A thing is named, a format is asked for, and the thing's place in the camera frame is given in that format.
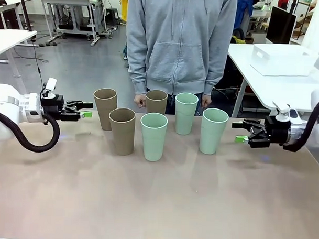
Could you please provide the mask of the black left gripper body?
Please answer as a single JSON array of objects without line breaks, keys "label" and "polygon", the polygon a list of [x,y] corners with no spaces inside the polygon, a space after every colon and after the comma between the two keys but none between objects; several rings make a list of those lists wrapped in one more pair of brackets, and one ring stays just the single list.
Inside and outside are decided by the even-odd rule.
[{"label": "black left gripper body", "polygon": [[54,95],[53,98],[41,98],[41,106],[43,107],[44,114],[50,115],[56,121],[62,122],[75,122],[80,119],[80,112],[77,105],[81,101],[64,101],[62,95]]}]

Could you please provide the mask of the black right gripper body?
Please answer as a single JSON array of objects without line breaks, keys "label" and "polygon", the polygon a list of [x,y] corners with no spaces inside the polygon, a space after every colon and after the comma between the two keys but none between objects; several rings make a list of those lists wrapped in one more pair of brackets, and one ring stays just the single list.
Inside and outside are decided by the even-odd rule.
[{"label": "black right gripper body", "polygon": [[267,116],[263,123],[256,120],[250,128],[248,144],[252,148],[268,148],[270,144],[284,144],[287,142],[290,121],[281,122],[275,116]]}]

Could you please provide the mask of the person's left hand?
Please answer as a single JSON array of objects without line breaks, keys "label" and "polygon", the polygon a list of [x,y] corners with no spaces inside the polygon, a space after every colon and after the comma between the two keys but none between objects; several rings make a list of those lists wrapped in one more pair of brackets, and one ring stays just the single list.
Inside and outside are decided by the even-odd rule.
[{"label": "person's left hand", "polygon": [[203,94],[201,98],[201,108],[207,108],[211,104],[211,102],[211,96]]}]

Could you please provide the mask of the person's right hand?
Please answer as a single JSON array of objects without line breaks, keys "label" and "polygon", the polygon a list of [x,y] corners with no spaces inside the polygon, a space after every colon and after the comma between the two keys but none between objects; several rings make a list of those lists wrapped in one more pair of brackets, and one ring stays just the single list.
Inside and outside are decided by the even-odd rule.
[{"label": "person's right hand", "polygon": [[146,95],[145,94],[136,94],[134,98],[134,102],[136,103],[138,108],[146,107]]}]

